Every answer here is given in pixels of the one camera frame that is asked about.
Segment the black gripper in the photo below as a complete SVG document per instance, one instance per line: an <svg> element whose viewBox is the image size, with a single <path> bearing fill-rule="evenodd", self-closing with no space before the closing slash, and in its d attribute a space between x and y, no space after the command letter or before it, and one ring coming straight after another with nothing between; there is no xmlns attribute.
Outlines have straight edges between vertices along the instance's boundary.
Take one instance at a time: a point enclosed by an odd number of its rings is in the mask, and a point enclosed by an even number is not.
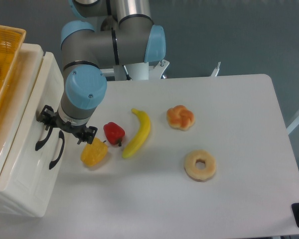
<svg viewBox="0 0 299 239"><path fill-rule="evenodd" d="M36 120L45 125L45 130L59 128L66 133L74 135L78 138L78 145L82 142L92 144L98 131L98 128L94 126L86 127L86 124L77 125L71 119L65 118L65 113L62 109L58 109L55 113L54 109L49 105L43 107Z"/></svg>

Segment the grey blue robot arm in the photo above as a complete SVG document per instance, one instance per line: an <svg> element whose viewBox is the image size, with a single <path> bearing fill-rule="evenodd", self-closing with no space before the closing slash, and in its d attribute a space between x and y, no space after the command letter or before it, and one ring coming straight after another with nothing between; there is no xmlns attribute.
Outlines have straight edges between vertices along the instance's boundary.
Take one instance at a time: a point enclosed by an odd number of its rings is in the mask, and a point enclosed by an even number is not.
<svg viewBox="0 0 299 239"><path fill-rule="evenodd" d="M44 106L37 120L79 142L92 143L97 129L87 122L107 89L102 69L160 61L164 29L155 25L147 0L71 0L79 20L63 26L60 48L64 92L57 110Z"/></svg>

